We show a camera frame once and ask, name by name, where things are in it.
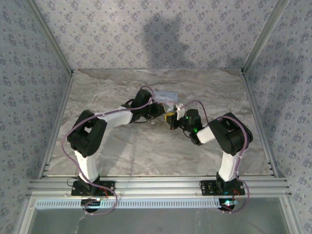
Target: glass panel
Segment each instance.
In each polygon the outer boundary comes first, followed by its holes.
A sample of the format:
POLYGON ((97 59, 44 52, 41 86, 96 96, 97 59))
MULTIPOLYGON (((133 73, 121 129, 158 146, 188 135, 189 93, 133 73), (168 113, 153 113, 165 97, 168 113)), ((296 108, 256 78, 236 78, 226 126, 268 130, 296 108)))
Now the glass panel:
POLYGON ((90 216, 82 209, 36 210, 29 234, 42 233, 288 234, 289 230, 278 198, 254 198, 237 214, 217 209, 116 209, 90 216))

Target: aluminum frame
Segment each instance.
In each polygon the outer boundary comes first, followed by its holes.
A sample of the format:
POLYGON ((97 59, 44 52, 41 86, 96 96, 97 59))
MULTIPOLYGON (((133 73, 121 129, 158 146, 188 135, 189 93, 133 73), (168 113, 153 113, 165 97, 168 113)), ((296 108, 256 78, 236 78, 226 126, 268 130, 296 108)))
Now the aluminum frame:
POLYGON ((73 84, 73 75, 71 74, 68 81, 67 81, 66 87, 65 87, 65 92, 63 94, 63 97, 62 97, 62 100, 60 103, 60 108, 58 110, 56 121, 53 125, 53 129, 52 129, 52 133, 51 133, 48 145, 47 145, 47 149, 45 151, 44 158, 43 158, 43 161, 42 161, 42 164, 40 167, 40 171, 39 171, 39 174, 37 176, 38 179, 41 179, 43 177, 44 172, 46 170, 48 170, 48 168, 49 168, 51 156, 52 156, 52 153, 53 153, 53 150, 55 147, 55 143, 56 143, 56 140, 58 137, 60 124, 61 124, 61 121, 62 121, 62 118, 64 115, 64 111, 66 108, 66 104, 67 104, 67 100, 69 97, 69 93, 70 93, 72 84, 73 84))
POLYGON ((262 124, 261 118, 259 117, 259 112, 257 111, 257 108, 256 108, 256 101, 255 101, 255 99, 254 99, 254 97, 252 96, 252 93, 251 93, 252 89, 251 89, 250 85, 248 84, 245 75, 242 74, 241 77, 242 77, 242 80, 243 80, 243 83, 244 83, 244 86, 245 86, 245 90, 246 90, 246 94, 247 94, 247 97, 248 97, 249 104, 250 104, 252 112, 253 112, 254 121, 255 121, 255 124, 257 126, 257 130, 258 130, 258 133, 259 133, 259 136, 260 136, 260 140, 261 140, 261 143, 262 143, 262 147, 263 147, 265 156, 267 157, 267 160, 268 160, 268 163, 269 163, 269 165, 271 167, 273 175, 275 177, 279 177, 279 173, 278 173, 277 167, 274 164, 273 154, 272 154, 271 148, 269 147, 268 139, 267 139, 267 137, 265 135, 265 131, 264 131, 264 128, 263 128, 263 124, 262 124))
POLYGON ((72 70, 62 52, 59 45, 57 44, 54 36, 52 35, 48 25, 45 23, 42 14, 40 13, 40 10, 38 9, 37 5, 35 4, 34 0, 25 0, 26 5, 28 6, 28 9, 30 13, 35 18, 37 24, 39 25, 41 31, 45 35, 45 38, 47 39, 48 44, 50 45, 51 49, 54 51, 55 55, 59 59, 63 69, 68 73, 71 74, 72 70))
POLYGON ((278 23, 279 18, 282 16, 289 2, 290 0, 278 0, 276 2, 273 10, 271 11, 268 19, 266 20, 265 25, 261 30, 260 35, 255 41, 251 52, 249 53, 248 57, 245 60, 245 63, 243 65, 244 74, 247 74, 251 70, 253 64, 256 62, 259 54, 261 53, 263 47, 267 43, 273 29, 278 23))
MULTIPOLYGON (((90 196, 72 197, 71 187, 66 182, 70 177, 47 177, 31 180, 28 189, 28 204, 25 212, 21 213, 20 228, 16 234, 26 234, 33 218, 36 203, 42 199, 63 201, 64 199, 81 201, 90 196)), ((101 180, 116 181, 115 191, 123 199, 207 199, 225 198, 227 196, 202 196, 199 188, 201 180, 213 180, 214 176, 119 176, 102 177, 101 180)), ((250 187, 251 198, 277 197, 280 199, 288 228, 292 234, 304 233, 300 219, 291 197, 291 191, 285 178, 276 178, 270 175, 241 176, 250 187)))

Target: cable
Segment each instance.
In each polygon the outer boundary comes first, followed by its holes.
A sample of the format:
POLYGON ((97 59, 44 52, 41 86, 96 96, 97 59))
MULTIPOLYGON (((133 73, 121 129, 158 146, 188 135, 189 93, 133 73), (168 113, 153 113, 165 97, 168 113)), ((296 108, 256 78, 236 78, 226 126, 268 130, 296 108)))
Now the cable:
POLYGON ((181 109, 187 107, 188 105, 190 105, 190 104, 193 103, 193 102, 198 102, 198 103, 201 105, 201 107, 203 108, 203 111, 204 111, 204 114, 205 114, 205 117, 206 117, 206 121, 207 121, 207 125, 208 125, 208 122, 209 122, 209 121, 208 121, 208 116, 207 116, 205 107, 204 107, 203 103, 202 103, 200 100, 192 100, 192 101, 186 103, 184 106, 182 106, 181 109))
POLYGON ((239 164, 240 164, 240 161, 241 161, 241 158, 242 158, 242 154, 244 153, 244 151, 245 151, 246 148, 247 148, 248 138, 247 138, 247 132, 246 132, 246 130, 245 130, 244 127, 240 124, 240 122, 238 122, 236 119, 234 119, 234 118, 232 118, 232 117, 230 117, 230 116, 221 116, 221 117, 218 117, 217 119, 220 119, 220 118, 227 118, 227 119, 233 121, 234 123, 236 123, 236 124, 239 126, 239 128, 242 130, 243 135, 244 135, 244 146, 243 146, 242 150, 239 152, 239 155, 238 155, 239 157, 238 157, 237 162, 236 162, 235 167, 234 167, 234 173, 235 173, 235 178, 236 178, 238 181, 240 181, 240 182, 242 182, 242 183, 244 184, 244 187, 245 187, 246 190, 247 190, 247 199, 246 199, 246 202, 244 203, 244 205, 243 205, 241 208, 239 208, 238 210, 236 210, 236 211, 228 211, 228 212, 231 214, 231 213, 240 212, 240 211, 242 211, 243 209, 245 209, 246 206, 247 206, 247 204, 248 204, 248 202, 249 202, 249 199, 250 199, 250 192, 249 192, 249 187, 248 187, 247 183, 246 183, 244 180, 238 178, 238 167, 239 167, 239 164))
POLYGON ((238 202, 240 202, 240 199, 241 199, 240 193, 236 189, 233 189, 233 193, 235 193, 235 194, 237 194, 239 196, 239 201, 238 202))
POLYGON ((105 191, 105 195, 106 195, 106 197, 108 197, 107 190, 106 190, 106 189, 103 189, 103 188, 100 188, 100 190, 101 190, 101 189, 105 191))
POLYGON ((148 121, 150 121, 150 120, 153 120, 153 119, 155 119, 155 118, 147 119, 147 120, 142 121, 142 122, 132 122, 132 123, 146 123, 146 122, 148 122, 148 121))
POLYGON ((92 120, 92 119, 94 119, 94 118, 103 117, 103 116, 106 116, 106 115, 110 115, 110 114, 117 113, 117 112, 122 112, 122 111, 134 111, 134 110, 139 110, 139 109, 142 109, 142 108, 146 107, 147 105, 149 105, 150 102, 153 101, 154 92, 153 92, 153 90, 152 90, 150 87, 148 87, 148 86, 142 86, 142 87, 140 88, 140 90, 141 90, 142 88, 148 88, 148 89, 151 91, 151 93, 152 93, 152 97, 150 98, 150 100, 149 100, 146 104, 144 104, 144 105, 142 105, 142 106, 140 106, 140 107, 136 107, 136 108, 117 109, 117 110, 113 110, 113 111, 108 111, 108 112, 106 112, 106 113, 101 113, 101 114, 97 114, 97 115, 91 116, 91 117, 89 117, 89 118, 86 118, 86 119, 84 119, 83 121, 81 121, 80 123, 78 123, 77 125, 75 125, 71 130, 69 130, 68 133, 65 134, 65 136, 62 138, 62 140, 61 140, 61 142, 60 142, 62 151, 63 151, 64 154, 68 157, 68 159, 71 160, 71 161, 76 165, 76 167, 77 167, 78 170, 79 170, 79 175, 80 175, 87 183, 89 183, 90 185, 95 186, 95 187, 97 187, 97 188, 102 188, 102 189, 108 190, 108 191, 110 191, 110 192, 114 195, 114 197, 115 197, 115 203, 114 203, 114 205, 111 207, 111 209, 108 210, 108 211, 106 211, 106 212, 101 212, 101 213, 90 213, 90 212, 88 212, 88 211, 86 210, 86 207, 87 207, 90 203, 92 203, 92 202, 88 202, 88 203, 85 204, 84 207, 83 207, 83 210, 84 210, 84 212, 85 212, 87 215, 105 215, 105 214, 108 214, 108 213, 112 212, 112 211, 116 208, 116 206, 117 206, 117 203, 118 203, 118 196, 117 196, 117 194, 116 194, 116 192, 115 192, 114 190, 112 190, 112 189, 110 189, 110 188, 108 188, 108 187, 105 187, 105 186, 101 186, 101 185, 98 185, 98 184, 94 184, 94 183, 92 183, 92 182, 84 175, 84 173, 83 173, 82 169, 80 168, 79 164, 78 164, 72 157, 70 157, 70 156, 67 154, 67 152, 65 151, 65 148, 64 148, 65 140, 67 139, 67 137, 68 137, 74 130, 76 130, 78 127, 80 127, 80 126, 83 125, 84 123, 86 123, 86 122, 88 122, 88 121, 90 121, 90 120, 92 120))
POLYGON ((66 181, 66 184, 69 186, 69 187, 73 187, 73 185, 69 185, 68 182, 70 179, 78 179, 77 177, 69 177, 66 181))
POLYGON ((128 100, 126 103, 125 103, 125 105, 128 105, 130 102, 132 102, 134 99, 132 98, 132 99, 130 99, 130 100, 128 100))
POLYGON ((185 133, 185 131, 184 131, 184 130, 182 130, 182 131, 183 131, 183 133, 184 133, 184 135, 185 135, 186 137, 190 138, 188 135, 186 135, 186 133, 185 133))

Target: ventilation grille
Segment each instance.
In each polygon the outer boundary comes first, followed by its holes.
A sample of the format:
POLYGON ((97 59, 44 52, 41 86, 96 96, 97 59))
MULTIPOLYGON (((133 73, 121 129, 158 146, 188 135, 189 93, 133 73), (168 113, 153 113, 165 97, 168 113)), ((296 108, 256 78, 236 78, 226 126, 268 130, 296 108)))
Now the ventilation grille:
MULTIPOLYGON (((102 200, 100 205, 95 203, 92 208, 111 208, 114 200, 102 200)), ((120 199, 116 209, 168 209, 168 208, 219 208, 217 198, 179 198, 179 199, 120 199)), ((81 199, 40 199, 37 209, 70 209, 81 208, 81 199)))

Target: patterned wallpaper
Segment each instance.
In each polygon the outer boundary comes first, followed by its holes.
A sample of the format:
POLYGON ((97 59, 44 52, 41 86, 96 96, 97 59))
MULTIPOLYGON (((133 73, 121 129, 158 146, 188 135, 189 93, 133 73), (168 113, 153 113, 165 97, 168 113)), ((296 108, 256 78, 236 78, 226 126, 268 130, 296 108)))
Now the patterned wallpaper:
POLYGON ((0 233, 12 233, 68 79, 23 1, 0 1, 0 233))
POLYGON ((312 2, 292 0, 247 78, 275 161, 312 234, 312 2))
POLYGON ((274 0, 35 0, 72 69, 240 68, 274 0))

